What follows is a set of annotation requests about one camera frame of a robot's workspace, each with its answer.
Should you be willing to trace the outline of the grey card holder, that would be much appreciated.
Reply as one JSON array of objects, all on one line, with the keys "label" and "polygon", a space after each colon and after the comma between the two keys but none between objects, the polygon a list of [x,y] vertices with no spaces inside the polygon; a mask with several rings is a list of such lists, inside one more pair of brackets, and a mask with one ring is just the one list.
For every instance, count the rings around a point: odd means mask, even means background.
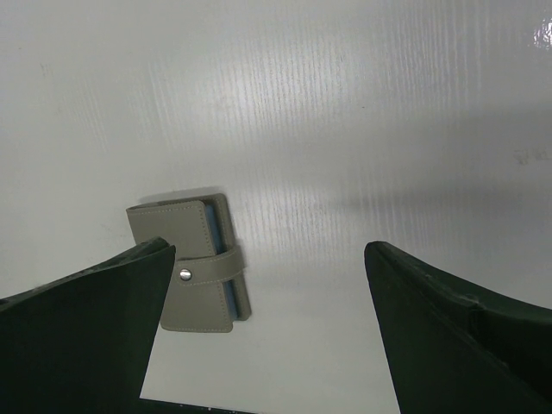
[{"label": "grey card holder", "polygon": [[252,315],[245,260],[222,193],[127,208],[135,242],[160,237],[176,249],[160,317],[175,332],[229,333]]}]

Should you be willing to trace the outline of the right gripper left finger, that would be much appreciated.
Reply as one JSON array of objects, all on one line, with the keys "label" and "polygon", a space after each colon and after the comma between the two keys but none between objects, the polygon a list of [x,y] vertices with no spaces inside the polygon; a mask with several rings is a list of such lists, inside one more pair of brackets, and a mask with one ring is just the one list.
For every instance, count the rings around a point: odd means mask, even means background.
[{"label": "right gripper left finger", "polygon": [[3,413],[137,413],[173,274],[161,238],[1,301]]}]

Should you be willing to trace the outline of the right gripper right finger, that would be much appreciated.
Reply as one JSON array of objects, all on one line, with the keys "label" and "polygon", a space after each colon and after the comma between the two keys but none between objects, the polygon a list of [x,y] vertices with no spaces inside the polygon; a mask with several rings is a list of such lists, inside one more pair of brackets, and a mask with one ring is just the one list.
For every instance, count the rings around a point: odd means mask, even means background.
[{"label": "right gripper right finger", "polygon": [[551,312],[433,267],[385,241],[367,281],[403,413],[548,413]]}]

